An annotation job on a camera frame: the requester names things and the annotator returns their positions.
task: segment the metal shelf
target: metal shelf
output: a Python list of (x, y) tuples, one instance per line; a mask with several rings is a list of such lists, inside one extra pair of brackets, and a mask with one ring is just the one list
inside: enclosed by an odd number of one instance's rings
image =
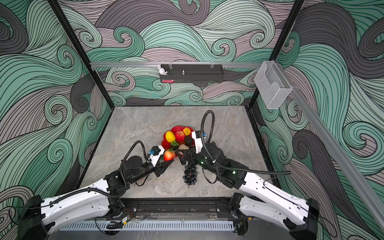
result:
[(95, 61), (92, 68), (155, 68), (159, 64), (221, 64), (223, 68), (260, 68), (263, 62), (141, 62), (141, 61)]

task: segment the white rabbit figurine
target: white rabbit figurine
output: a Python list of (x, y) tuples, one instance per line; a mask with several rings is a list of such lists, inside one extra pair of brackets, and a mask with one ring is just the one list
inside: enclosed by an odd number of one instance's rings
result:
[(161, 75), (167, 75), (167, 73), (168, 73), (164, 68), (162, 68), (162, 67), (160, 66), (160, 64), (157, 66), (157, 69), (159, 70), (159, 73), (160, 73)]

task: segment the gray marble surface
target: gray marble surface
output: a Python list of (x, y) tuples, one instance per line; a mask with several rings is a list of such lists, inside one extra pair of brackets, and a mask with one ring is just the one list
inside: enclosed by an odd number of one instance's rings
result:
[[(175, 125), (200, 129), (201, 118), (207, 110), (215, 113), (212, 136), (226, 157), (251, 169), (267, 170), (255, 134), (243, 106), (164, 106), (164, 107), (117, 107), (97, 147), (85, 174), (81, 187), (89, 185), (120, 166), (120, 160), (136, 140), (141, 140), (146, 151), (161, 144), (163, 134)], [(207, 117), (204, 130), (209, 132), (211, 116)], [(142, 157), (138, 144), (131, 156)], [(230, 197), (236, 189), (229, 189), (220, 182), (208, 183), (197, 166), (197, 183), (184, 183), (184, 166), (178, 158), (160, 177), (151, 174), (142, 187), (135, 184), (123, 195), (129, 198), (143, 197)], [(213, 181), (215, 175), (205, 171)]]

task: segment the wall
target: wall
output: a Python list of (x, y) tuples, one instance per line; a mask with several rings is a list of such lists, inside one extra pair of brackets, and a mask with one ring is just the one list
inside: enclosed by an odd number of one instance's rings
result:
[[(60, 0), (91, 61), (268, 60), (294, 0)], [(114, 104), (248, 105), (255, 69), (224, 83), (161, 83), (155, 68), (99, 68)]]
[[(301, 10), (278, 61), (384, 200), (384, 2), (327, 0)], [(289, 96), (257, 123), (282, 188), (314, 197), (334, 239), (384, 239), (368, 209)], [(332, 235), (329, 223), (325, 227)], [(321, 228), (318, 239), (330, 239)]]
[(0, 237), (34, 195), (75, 188), (110, 113), (46, 0), (0, 1)]

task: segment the red apple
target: red apple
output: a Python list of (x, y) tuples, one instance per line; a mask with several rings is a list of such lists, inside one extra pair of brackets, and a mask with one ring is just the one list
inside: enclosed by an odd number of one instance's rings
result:
[(176, 137), (176, 142), (181, 142), (181, 141), (184, 141), (185, 134), (184, 134), (184, 132), (182, 130), (181, 131), (177, 131), (175, 133), (175, 137)]

